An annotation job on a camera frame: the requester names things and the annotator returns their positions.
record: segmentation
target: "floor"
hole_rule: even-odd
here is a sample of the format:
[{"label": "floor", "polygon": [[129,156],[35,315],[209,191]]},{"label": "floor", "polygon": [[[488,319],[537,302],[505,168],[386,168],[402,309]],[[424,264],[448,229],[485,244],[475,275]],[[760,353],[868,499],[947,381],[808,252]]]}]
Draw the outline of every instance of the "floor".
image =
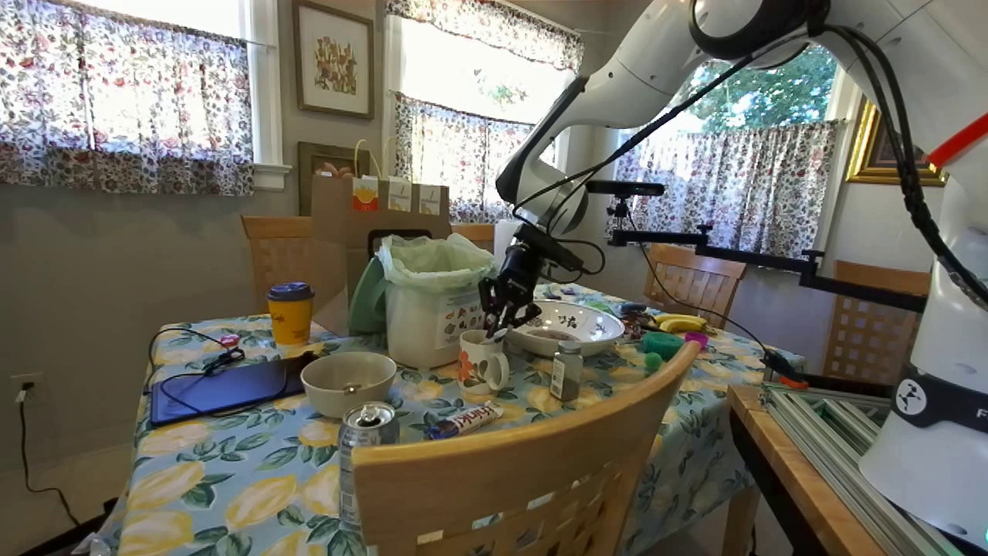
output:
[{"label": "floor", "polygon": [[[717,556],[722,543],[722,526],[725,526],[725,506],[711,514],[704,521],[691,526],[689,531],[678,531],[656,546],[646,549],[642,556]],[[756,546],[751,549],[752,556],[790,556],[794,546],[783,536],[779,520],[760,504],[756,517]]]}]

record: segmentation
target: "bowl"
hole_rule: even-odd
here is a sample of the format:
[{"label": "bowl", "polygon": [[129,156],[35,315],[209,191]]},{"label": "bowl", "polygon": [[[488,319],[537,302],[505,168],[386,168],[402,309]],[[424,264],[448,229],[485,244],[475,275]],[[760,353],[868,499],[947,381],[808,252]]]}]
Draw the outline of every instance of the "bowl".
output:
[{"label": "bowl", "polygon": [[575,339],[584,355],[595,355],[610,350],[619,334],[623,322],[610,312],[565,302],[565,299],[537,299],[539,315],[526,322],[523,327],[513,327],[510,338],[537,355],[552,357],[556,346],[565,339]]},{"label": "bowl", "polygon": [[331,353],[301,368],[301,387],[313,407],[339,419],[363,403],[386,403],[397,364],[379,353]]}]

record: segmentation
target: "wooden chair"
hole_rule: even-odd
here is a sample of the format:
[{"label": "wooden chair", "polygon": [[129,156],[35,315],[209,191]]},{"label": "wooden chair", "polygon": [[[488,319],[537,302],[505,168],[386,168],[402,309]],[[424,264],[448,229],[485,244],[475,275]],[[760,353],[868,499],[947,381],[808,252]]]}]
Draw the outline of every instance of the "wooden chair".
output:
[{"label": "wooden chair", "polygon": [[[835,261],[832,278],[914,298],[926,298],[930,289],[926,273],[859,267],[843,261]],[[826,355],[822,374],[854,383],[891,387],[906,364],[918,327],[918,312],[877,307],[852,298],[832,298]]]},{"label": "wooden chair", "polygon": [[332,273],[339,252],[319,242],[309,215],[241,215],[253,267],[253,302],[266,309],[268,286],[279,282],[304,282],[315,289],[315,309],[327,307],[347,278]]},{"label": "wooden chair", "polygon": [[493,222],[453,222],[453,233],[493,252]]},{"label": "wooden chair", "polygon": [[642,387],[516,429],[356,447],[363,540],[405,552],[618,552],[660,417],[696,355]]},{"label": "wooden chair", "polygon": [[696,256],[673,244],[650,244],[647,264],[660,283],[647,273],[646,299],[666,312],[702,312],[713,327],[725,325],[748,268],[738,261]]}]

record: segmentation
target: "framed picture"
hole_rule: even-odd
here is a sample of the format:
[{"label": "framed picture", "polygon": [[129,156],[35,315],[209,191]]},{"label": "framed picture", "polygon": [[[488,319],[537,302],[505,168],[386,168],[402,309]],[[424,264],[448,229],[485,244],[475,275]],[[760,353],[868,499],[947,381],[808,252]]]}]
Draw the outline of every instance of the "framed picture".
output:
[{"label": "framed picture", "polygon": [[343,144],[319,144],[296,141],[296,174],[298,174],[298,215],[313,212],[313,174],[321,168],[347,168],[351,176],[371,174],[371,156],[359,156],[359,168],[351,165],[351,149]]},{"label": "framed picture", "polygon": [[[926,165],[926,156],[918,150],[918,171],[924,186],[943,186],[943,174]],[[873,102],[861,102],[859,129],[852,141],[852,159],[847,168],[847,181],[873,181],[898,186],[891,141],[884,129],[884,113]]]},{"label": "framed picture", "polygon": [[367,19],[296,0],[296,75],[304,110],[371,116],[371,27]]}]

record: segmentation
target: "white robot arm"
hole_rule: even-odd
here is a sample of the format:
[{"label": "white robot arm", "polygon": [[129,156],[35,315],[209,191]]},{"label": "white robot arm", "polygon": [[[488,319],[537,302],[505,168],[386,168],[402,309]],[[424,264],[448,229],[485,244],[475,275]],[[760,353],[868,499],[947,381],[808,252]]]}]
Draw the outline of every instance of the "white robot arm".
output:
[{"label": "white robot arm", "polygon": [[[906,203],[920,203],[912,212],[936,252],[933,289],[912,353],[914,374],[898,383],[896,414],[863,453],[861,472],[918,520],[983,549],[988,549],[983,475],[988,470],[988,141],[974,138],[988,129],[988,57],[979,57],[971,37],[983,35],[986,15],[983,0],[654,0],[610,62],[561,93],[498,178],[501,198],[537,219],[529,233],[523,229],[529,244],[552,249],[552,229],[578,227],[587,203],[579,181],[537,160],[565,126],[646,125],[706,57],[748,60],[779,43],[808,40],[826,46],[861,90],[885,105],[888,129],[904,136],[902,171],[914,171],[906,136],[952,171],[936,238],[918,215],[920,187],[906,194]],[[881,43],[898,75],[906,116],[896,113],[888,79],[881,77],[873,86],[881,66],[870,60],[868,69],[859,60],[861,40],[852,46],[843,35]],[[545,249],[526,249],[523,242],[501,278],[480,286],[485,307],[493,312],[513,307],[501,298],[530,307]]]}]

